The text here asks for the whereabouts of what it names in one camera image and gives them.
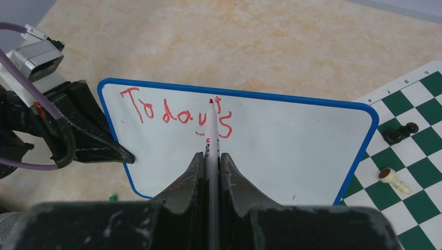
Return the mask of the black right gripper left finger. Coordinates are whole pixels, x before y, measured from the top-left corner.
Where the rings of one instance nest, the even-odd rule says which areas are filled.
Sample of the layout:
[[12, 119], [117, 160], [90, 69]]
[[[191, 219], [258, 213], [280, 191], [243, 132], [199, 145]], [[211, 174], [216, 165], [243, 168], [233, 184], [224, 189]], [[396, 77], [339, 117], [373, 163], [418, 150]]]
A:
[[150, 203], [155, 212], [149, 249], [203, 249], [203, 153], [196, 153], [184, 173]]

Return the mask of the blue framed whiteboard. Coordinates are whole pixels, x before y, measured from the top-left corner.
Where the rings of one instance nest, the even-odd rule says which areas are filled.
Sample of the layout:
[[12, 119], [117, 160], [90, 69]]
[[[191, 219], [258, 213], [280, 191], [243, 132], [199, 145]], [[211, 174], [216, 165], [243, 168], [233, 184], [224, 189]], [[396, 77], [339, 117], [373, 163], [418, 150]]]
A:
[[377, 130], [364, 103], [107, 78], [97, 86], [114, 139], [134, 154], [133, 191], [152, 198], [205, 150], [209, 102], [220, 151], [283, 205], [336, 205]]

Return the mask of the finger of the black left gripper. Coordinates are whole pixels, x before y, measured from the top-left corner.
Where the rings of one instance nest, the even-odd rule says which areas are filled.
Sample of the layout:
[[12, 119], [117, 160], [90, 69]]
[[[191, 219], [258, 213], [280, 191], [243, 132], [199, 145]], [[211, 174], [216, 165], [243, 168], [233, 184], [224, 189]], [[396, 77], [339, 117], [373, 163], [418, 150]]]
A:
[[135, 162], [134, 154], [114, 140], [106, 117], [84, 80], [66, 81], [44, 95], [71, 126], [76, 143], [74, 161]]

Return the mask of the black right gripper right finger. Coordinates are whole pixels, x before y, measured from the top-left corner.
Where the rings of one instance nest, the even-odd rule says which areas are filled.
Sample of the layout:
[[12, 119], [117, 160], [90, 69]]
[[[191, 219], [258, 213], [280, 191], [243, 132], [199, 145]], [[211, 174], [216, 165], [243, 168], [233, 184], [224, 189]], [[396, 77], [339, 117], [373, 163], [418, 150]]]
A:
[[220, 245], [222, 249], [264, 249], [258, 212], [280, 208], [237, 168], [229, 153], [220, 156]]

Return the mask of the red whiteboard marker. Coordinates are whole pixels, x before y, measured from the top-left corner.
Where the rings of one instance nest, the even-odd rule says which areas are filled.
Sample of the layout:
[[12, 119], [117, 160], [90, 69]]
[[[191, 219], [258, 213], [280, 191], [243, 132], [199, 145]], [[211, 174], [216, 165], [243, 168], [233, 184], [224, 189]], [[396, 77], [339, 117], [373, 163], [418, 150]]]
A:
[[214, 101], [209, 100], [205, 131], [205, 180], [208, 182], [208, 249], [219, 249], [218, 128]]

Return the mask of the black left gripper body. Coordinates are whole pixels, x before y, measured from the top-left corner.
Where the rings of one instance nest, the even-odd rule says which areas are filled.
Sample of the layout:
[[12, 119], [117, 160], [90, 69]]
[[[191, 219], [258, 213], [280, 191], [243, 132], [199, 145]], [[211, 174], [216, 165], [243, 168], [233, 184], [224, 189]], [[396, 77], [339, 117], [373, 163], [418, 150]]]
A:
[[[25, 164], [24, 155], [34, 144], [24, 142], [16, 133], [42, 138], [52, 152], [53, 165]], [[73, 131], [64, 119], [54, 119], [38, 102], [27, 107], [13, 91], [1, 87], [1, 178], [18, 168], [57, 170], [69, 165], [76, 155]]]

